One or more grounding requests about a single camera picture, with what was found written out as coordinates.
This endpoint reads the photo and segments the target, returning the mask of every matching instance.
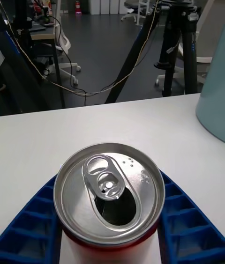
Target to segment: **red can body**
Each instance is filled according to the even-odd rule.
[[[82,242],[68,231],[64,232],[73,252],[75,264],[141,264],[148,253],[157,226],[158,223],[136,242],[117,247]]]

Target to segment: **can opening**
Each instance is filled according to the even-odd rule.
[[[119,199],[106,201],[96,197],[95,204],[101,216],[115,226],[128,224],[136,214],[135,199],[128,188]]]

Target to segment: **pull tab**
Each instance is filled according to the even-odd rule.
[[[97,159],[106,160],[107,166],[100,164],[93,170],[93,163]],[[87,159],[83,165],[83,174],[95,194],[103,200],[118,199],[125,189],[124,179],[106,155],[98,154]]]

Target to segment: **white trash bin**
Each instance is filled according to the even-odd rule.
[[[117,15],[119,12],[119,2],[120,0],[110,0],[110,14]]]
[[[91,15],[100,14],[100,0],[89,0],[89,10]]]
[[[102,15],[109,14],[109,0],[100,0],[100,13]]]
[[[126,0],[120,0],[119,14],[125,15],[128,13],[127,7],[124,6]]]

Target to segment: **cable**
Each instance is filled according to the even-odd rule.
[[[17,40],[17,38],[16,38],[16,36],[15,36],[15,34],[14,34],[14,32],[13,32],[13,29],[12,29],[12,27],[11,27],[11,24],[10,24],[9,18],[8,18],[8,16],[7,16],[7,13],[5,12],[5,9],[4,9],[4,7],[3,7],[1,1],[0,1],[0,5],[1,5],[1,7],[2,7],[4,13],[5,13],[5,16],[6,16],[7,21],[8,21],[8,25],[9,25],[9,27],[10,27],[10,29],[11,29],[13,35],[14,35],[14,38],[15,38],[16,43],[18,44],[20,50],[21,50],[22,53],[25,55],[25,57],[27,58],[27,60],[31,63],[32,66],[34,66],[35,70],[36,70],[37,73],[41,76],[41,78],[44,79],[44,80],[47,80],[48,82],[52,83],[53,85],[58,86],[58,87],[60,87],[60,88],[62,88],[62,89],[64,89],[64,90],[66,90],[66,91],[68,91],[68,92],[71,92],[71,93],[76,94],[76,95],[79,95],[79,96],[85,96],[85,97],[92,96],[92,95],[96,95],[96,94],[100,94],[100,93],[102,93],[102,92],[105,92],[105,91],[111,90],[112,88],[114,88],[115,86],[117,86],[119,83],[121,83],[122,81],[124,81],[127,77],[129,77],[129,76],[131,75],[131,73],[134,71],[134,69],[137,67],[137,65],[139,65],[139,64],[138,64],[138,60],[139,60],[139,57],[140,57],[140,55],[141,55],[141,53],[142,53],[142,51],[143,51],[143,49],[144,49],[144,47],[145,47],[145,45],[146,45],[148,39],[149,39],[150,32],[151,32],[151,29],[152,29],[152,26],[153,26],[153,23],[154,23],[154,19],[155,19],[155,15],[156,15],[156,10],[157,10],[158,3],[159,3],[159,0],[157,0],[156,5],[155,5],[155,10],[154,10],[154,13],[153,13],[153,19],[152,19],[152,23],[151,23],[150,30],[149,30],[149,32],[148,32],[147,38],[146,38],[146,40],[145,40],[145,42],[144,42],[144,44],[143,44],[143,46],[142,46],[142,48],[141,48],[141,50],[140,50],[140,52],[139,52],[139,55],[138,55],[138,58],[137,58],[136,64],[135,64],[134,68],[132,69],[132,71],[131,71],[127,76],[125,76],[123,79],[121,79],[120,81],[118,81],[116,84],[114,84],[113,86],[111,86],[111,87],[109,87],[109,88],[106,88],[106,89],[104,89],[104,90],[97,91],[97,92],[92,92],[92,93],[85,92],[85,91],[82,89],[82,91],[85,92],[85,93],[82,94],[81,92],[77,92],[77,91],[70,90],[70,89],[68,89],[67,87],[64,87],[64,86],[61,86],[61,85],[59,85],[59,84],[57,84],[57,83],[55,83],[55,82],[49,81],[45,76],[43,76],[43,75],[39,72],[39,70],[37,69],[37,67],[33,64],[32,60],[29,58],[29,56],[26,54],[26,52],[25,52],[25,51],[22,49],[22,47],[20,46],[20,44],[19,44],[19,42],[18,42],[18,40]]]
[[[60,33],[59,33],[59,37],[58,37],[58,44],[59,44],[60,48],[62,49],[62,51],[64,52],[64,54],[66,55],[67,59],[69,60],[70,68],[71,68],[71,71],[70,71],[70,86],[71,86],[72,88],[74,88],[74,87],[73,87],[73,84],[72,84],[72,75],[73,75],[73,66],[72,66],[72,62],[71,62],[71,60],[70,60],[68,54],[65,52],[65,50],[63,49],[63,47],[62,47],[61,44],[60,44],[60,37],[61,37],[61,33],[62,33],[62,25],[61,25],[61,22],[60,22],[56,17],[54,17],[53,15],[49,15],[49,17],[52,17],[53,19],[55,19],[55,20],[59,23],[59,25],[60,25]],[[83,92],[85,93],[84,106],[86,106],[87,94],[89,94],[89,93],[86,92],[84,89],[81,89],[81,88],[76,88],[76,89],[78,89],[78,90],[80,90],[80,91],[83,91]]]

